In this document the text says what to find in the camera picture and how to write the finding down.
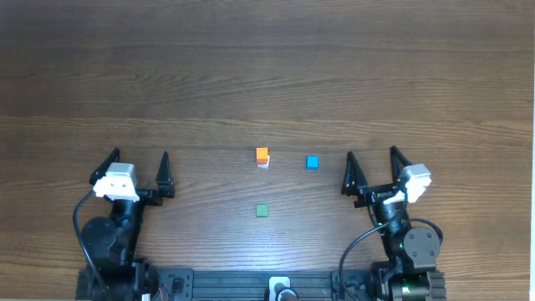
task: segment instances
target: small cube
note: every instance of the small cube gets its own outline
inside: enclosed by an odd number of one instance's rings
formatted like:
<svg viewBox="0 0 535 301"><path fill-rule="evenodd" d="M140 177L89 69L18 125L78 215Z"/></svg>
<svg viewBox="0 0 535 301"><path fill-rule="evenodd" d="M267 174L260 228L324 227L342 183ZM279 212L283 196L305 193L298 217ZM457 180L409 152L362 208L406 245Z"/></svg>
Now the small cube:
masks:
<svg viewBox="0 0 535 301"><path fill-rule="evenodd" d="M269 149L257 147L257 165L266 165L269 162Z"/></svg>
<svg viewBox="0 0 535 301"><path fill-rule="evenodd" d="M318 156L307 156L307 169L315 171L319 168L319 157Z"/></svg>
<svg viewBox="0 0 535 301"><path fill-rule="evenodd" d="M268 205L257 205L257 217L268 217Z"/></svg>

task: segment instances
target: brown wooden surface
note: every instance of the brown wooden surface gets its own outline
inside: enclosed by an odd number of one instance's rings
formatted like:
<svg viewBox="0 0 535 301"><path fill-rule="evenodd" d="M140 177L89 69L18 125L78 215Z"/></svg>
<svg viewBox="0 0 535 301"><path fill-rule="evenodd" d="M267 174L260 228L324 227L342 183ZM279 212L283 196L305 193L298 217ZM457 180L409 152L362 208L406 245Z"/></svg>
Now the brown wooden surface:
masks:
<svg viewBox="0 0 535 301"><path fill-rule="evenodd" d="M434 172L410 215L445 232L450 299L527 299L532 24L531 1L0 1L0 297L74 297L72 211L115 146L142 186L170 153L153 263L331 270L370 228L345 153L382 184L398 145ZM383 258L372 237L347 267Z"/></svg>

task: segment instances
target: orange cube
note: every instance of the orange cube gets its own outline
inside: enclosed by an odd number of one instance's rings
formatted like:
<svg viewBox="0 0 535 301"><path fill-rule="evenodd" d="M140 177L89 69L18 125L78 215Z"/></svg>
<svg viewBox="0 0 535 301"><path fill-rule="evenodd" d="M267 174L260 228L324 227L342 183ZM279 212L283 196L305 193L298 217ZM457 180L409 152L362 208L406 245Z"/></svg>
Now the orange cube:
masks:
<svg viewBox="0 0 535 301"><path fill-rule="evenodd" d="M257 165L266 165L269 161L269 149L257 147Z"/></svg>

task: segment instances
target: blue block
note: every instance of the blue block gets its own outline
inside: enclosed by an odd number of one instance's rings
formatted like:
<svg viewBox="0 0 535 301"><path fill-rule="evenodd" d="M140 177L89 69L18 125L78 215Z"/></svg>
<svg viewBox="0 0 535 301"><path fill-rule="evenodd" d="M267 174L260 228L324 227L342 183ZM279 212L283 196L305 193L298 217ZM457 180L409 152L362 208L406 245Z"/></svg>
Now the blue block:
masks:
<svg viewBox="0 0 535 301"><path fill-rule="evenodd" d="M307 156L307 169L315 171L319 168L318 156Z"/></svg>

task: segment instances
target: green block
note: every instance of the green block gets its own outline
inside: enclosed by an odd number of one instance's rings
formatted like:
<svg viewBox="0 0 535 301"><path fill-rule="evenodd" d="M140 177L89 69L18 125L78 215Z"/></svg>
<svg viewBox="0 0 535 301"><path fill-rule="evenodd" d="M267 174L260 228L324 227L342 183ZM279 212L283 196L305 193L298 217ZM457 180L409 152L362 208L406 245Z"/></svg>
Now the green block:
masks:
<svg viewBox="0 0 535 301"><path fill-rule="evenodd" d="M257 205L257 217L268 217L268 205Z"/></svg>

